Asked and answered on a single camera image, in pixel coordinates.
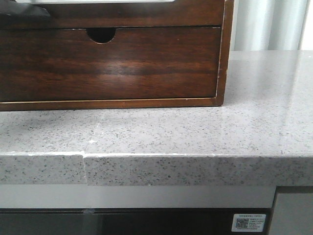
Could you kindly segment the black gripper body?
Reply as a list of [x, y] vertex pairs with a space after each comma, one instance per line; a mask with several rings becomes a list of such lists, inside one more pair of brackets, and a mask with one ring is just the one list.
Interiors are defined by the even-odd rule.
[[42, 7], [28, 3], [1, 3], [0, 17], [6, 20], [49, 19], [49, 12]]

